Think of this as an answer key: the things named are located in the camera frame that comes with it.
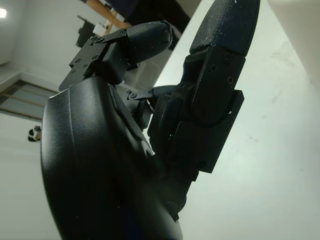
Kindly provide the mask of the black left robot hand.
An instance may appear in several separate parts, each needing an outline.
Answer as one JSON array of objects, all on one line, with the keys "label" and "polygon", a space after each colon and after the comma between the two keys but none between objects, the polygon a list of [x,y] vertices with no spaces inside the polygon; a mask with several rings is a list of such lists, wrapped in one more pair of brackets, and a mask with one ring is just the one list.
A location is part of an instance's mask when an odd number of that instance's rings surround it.
[{"label": "black left robot hand", "polygon": [[173,40],[162,21],[87,40],[44,108],[41,169],[64,240],[181,240],[179,212],[211,173],[244,101],[235,88],[258,0],[216,0],[177,85],[121,97],[127,71]]}]

